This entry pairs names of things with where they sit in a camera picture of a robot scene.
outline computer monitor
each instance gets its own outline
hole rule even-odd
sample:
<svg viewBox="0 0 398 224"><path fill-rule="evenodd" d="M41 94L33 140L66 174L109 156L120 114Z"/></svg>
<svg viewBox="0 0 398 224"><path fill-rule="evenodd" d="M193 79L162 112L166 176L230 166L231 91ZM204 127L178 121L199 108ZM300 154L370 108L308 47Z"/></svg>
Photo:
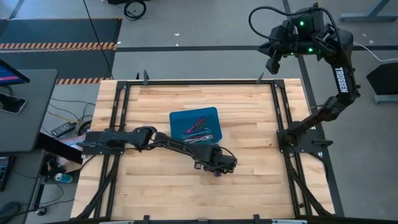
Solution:
<svg viewBox="0 0 398 224"><path fill-rule="evenodd" d="M12 68L9 64L0 60L0 86L29 83L30 80Z"/></svg>

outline white cable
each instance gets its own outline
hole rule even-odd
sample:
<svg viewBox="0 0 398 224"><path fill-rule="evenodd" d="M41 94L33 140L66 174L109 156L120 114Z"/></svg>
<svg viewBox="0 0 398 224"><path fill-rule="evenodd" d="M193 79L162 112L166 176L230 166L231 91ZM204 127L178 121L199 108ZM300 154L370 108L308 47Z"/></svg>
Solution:
<svg viewBox="0 0 398 224"><path fill-rule="evenodd" d="M367 50L370 54L373 55L373 57L375 57L379 62L389 62L389 61L393 61L393 60L398 60L398 58L391 58L391 59L385 59L385 60L381 60L379 59L371 50L369 50L367 47L363 46L362 44L357 44L356 42L354 42L355 45L358 45L360 47L363 47L365 50Z"/></svg>

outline desk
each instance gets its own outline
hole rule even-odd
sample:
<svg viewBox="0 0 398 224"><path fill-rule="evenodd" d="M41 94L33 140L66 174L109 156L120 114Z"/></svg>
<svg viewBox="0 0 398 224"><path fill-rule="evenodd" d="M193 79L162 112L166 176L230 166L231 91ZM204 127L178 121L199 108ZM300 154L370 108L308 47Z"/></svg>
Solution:
<svg viewBox="0 0 398 224"><path fill-rule="evenodd" d="M300 80L284 81L293 119L307 117ZM92 131L108 128L115 89L116 81L101 83ZM133 86L125 128L132 131L151 125L170 134L170 112L211 106L217 108L220 118L223 138L219 144L238 158L235 172L216 178L194 169L189 157L161 148L126 151L119 165L112 220L142 220L144 215L150 215L151 220L252 219L253 214L261 218L294 217L284 158L277 143L270 85ZM82 170L72 217L97 191L102 161L103 156L96 156ZM302 164L308 188L333 213L322 163L302 154Z"/></svg>
<svg viewBox="0 0 398 224"><path fill-rule="evenodd" d="M19 172L28 177L37 177L42 170L46 151L60 156L79 159L80 151L40 133L47 106L57 79L56 70L20 70L30 78L30 83L13 85L14 95L28 102L21 113L0 113L0 155L15 156L15 164L11 168L6 188L0 192L0 207L9 202L22 203L21 211L29 209L29 204L40 200L42 190L37 179L22 177ZM27 214L13 218L10 223L24 223Z"/></svg>

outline chair wheel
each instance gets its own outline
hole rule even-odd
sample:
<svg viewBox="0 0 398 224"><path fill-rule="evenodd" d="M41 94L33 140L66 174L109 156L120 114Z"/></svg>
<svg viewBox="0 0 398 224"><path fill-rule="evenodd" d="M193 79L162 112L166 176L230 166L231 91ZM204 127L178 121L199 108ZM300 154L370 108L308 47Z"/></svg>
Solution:
<svg viewBox="0 0 398 224"><path fill-rule="evenodd" d="M46 213L47 213L47 208L39 208L39 209L37 209L37 211L36 211L36 214L37 214L38 216L45 215Z"/></svg>

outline small can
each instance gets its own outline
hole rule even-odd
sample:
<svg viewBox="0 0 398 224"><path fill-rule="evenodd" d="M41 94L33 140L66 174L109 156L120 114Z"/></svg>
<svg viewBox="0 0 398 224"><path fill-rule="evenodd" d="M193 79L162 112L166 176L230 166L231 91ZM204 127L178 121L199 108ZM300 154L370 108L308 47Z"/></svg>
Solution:
<svg viewBox="0 0 398 224"><path fill-rule="evenodd" d="M55 175L55 180L63 183L71 183L73 181L73 177L68 174L57 174Z"/></svg>

